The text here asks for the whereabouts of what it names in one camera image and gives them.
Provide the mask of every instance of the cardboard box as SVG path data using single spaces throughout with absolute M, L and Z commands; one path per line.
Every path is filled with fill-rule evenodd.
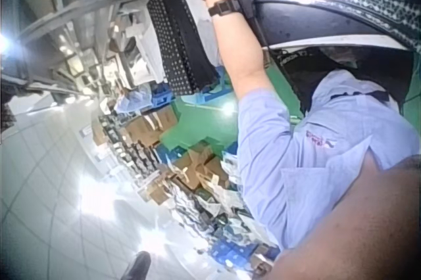
M 93 142 L 99 147 L 100 145 L 108 142 L 108 137 L 105 135 L 103 131 L 103 127 L 101 123 L 99 122 L 99 119 L 93 119 L 92 123 L 92 138 Z
M 154 200 L 159 206 L 167 201 L 170 197 L 165 193 L 165 190 L 163 187 L 159 186 L 155 190 L 153 190 L 151 193 L 149 193 L 149 196 L 152 200 Z
M 188 153 L 191 158 L 191 163 L 195 168 L 200 164 L 204 164 L 213 156 L 212 147 L 205 140 L 202 140 L 190 147 Z
M 204 172 L 202 175 L 215 185 L 219 185 L 223 188 L 228 188 L 230 185 L 228 174 L 222 169 L 221 161 L 219 157 L 215 156 L 206 162 L 203 168 Z M 202 168 L 197 168 L 198 172 L 202 172 Z
M 189 167 L 191 165 L 190 155 L 187 153 L 183 154 L 183 156 L 173 162 L 172 165 L 177 167 L 179 170 L 183 170 L 184 168 Z
M 173 163 L 173 165 L 182 172 L 185 170 L 186 176 L 178 175 L 178 177 L 179 177 L 179 180 L 185 186 L 187 186 L 191 191 L 194 191 L 200 187 L 200 181 L 196 175 L 195 168 L 193 167 L 193 164 L 191 163 L 190 155 L 185 153 L 182 157 L 177 159 Z
M 186 177 L 182 176 L 180 179 L 186 185 L 191 189 L 192 191 L 195 191 L 197 188 L 201 186 L 199 178 L 197 177 L 196 171 L 193 169 L 192 166 L 188 167 L 186 170 Z
M 176 114 L 174 113 L 171 105 L 167 105 L 154 112 L 153 116 L 157 120 L 160 129 L 163 131 L 174 127 L 178 123 Z
M 145 117 L 136 118 L 122 129 L 124 129 L 122 132 L 127 134 L 133 143 L 141 141 L 146 147 L 158 142 L 162 133 L 159 130 L 154 130 Z

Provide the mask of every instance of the wristwatch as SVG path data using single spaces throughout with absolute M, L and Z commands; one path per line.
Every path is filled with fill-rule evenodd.
M 215 5 L 209 9 L 210 16 L 225 16 L 233 12 L 241 12 L 241 7 L 236 0 L 222 0 L 216 2 Z

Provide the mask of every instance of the fluorescent light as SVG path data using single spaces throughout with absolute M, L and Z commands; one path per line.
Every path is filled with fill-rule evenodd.
M 0 34 L 0 54 L 5 52 L 7 48 L 9 48 L 9 46 L 10 42 L 8 41 L 8 39 L 6 39 L 5 37 L 3 37 L 3 35 Z
M 70 96 L 70 97 L 67 97 L 67 98 L 66 98 L 66 103 L 67 103 L 67 104 L 72 104 L 72 103 L 74 103 L 75 101 L 76 101 L 75 96 Z
M 91 99 L 90 101 L 88 101 L 88 102 L 85 104 L 85 106 L 86 106 L 86 107 L 89 107 L 89 106 L 91 106 L 93 103 L 94 103 L 94 101 L 93 101 L 93 99 Z
M 237 270 L 235 273 L 239 280 L 251 280 L 249 273 L 244 270 Z
M 93 94 L 93 91 L 89 87 L 84 87 L 82 89 L 82 93 L 85 94 L 85 95 L 92 95 Z

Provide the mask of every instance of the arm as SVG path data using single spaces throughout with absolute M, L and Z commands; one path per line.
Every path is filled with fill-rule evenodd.
M 419 158 L 418 165 L 360 176 L 307 239 L 276 262 L 267 280 L 419 279 L 406 275 L 420 254 Z
M 207 0 L 208 8 L 221 0 Z M 238 99 L 255 89 L 273 90 L 264 71 L 263 52 L 244 16 L 238 12 L 214 16 L 213 24 L 224 66 Z

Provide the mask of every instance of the worker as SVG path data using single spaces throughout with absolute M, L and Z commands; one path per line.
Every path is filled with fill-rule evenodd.
M 419 154 L 420 138 L 382 86 L 340 68 L 321 80 L 307 116 L 292 130 L 238 4 L 205 3 L 239 100 L 243 198 L 281 250 L 298 248 L 359 179 L 380 180 L 383 171 Z
M 144 83 L 133 90 L 117 87 L 118 98 L 114 105 L 117 114 L 135 112 L 152 107 L 152 91 L 149 83 Z

